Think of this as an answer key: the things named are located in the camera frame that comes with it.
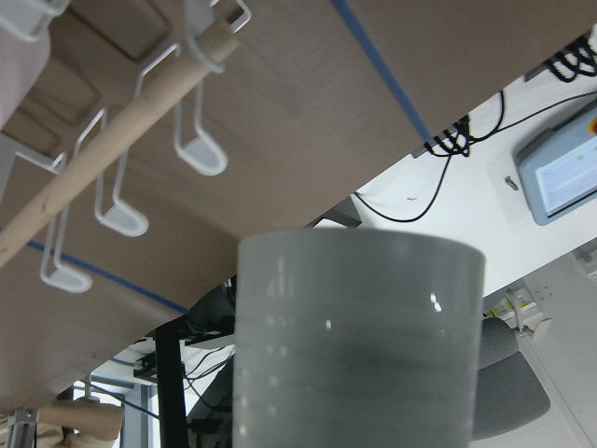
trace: metal pole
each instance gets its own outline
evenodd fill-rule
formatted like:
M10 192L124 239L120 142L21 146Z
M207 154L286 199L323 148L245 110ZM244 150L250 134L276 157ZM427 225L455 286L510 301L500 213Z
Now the metal pole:
M156 329L161 448L188 448L178 328L179 321L173 320Z

